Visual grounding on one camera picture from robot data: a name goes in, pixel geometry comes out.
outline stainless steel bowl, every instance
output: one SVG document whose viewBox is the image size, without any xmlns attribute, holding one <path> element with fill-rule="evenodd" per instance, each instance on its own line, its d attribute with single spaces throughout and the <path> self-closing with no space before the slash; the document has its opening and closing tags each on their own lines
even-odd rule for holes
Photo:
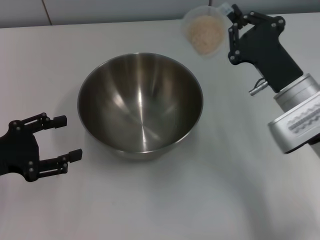
<svg viewBox="0 0 320 240">
<path fill-rule="evenodd" d="M 88 132 L 114 152 L 140 160 L 156 158 L 184 139 L 202 108 L 195 76 L 155 53 L 106 61 L 90 73 L 78 96 Z"/>
</svg>

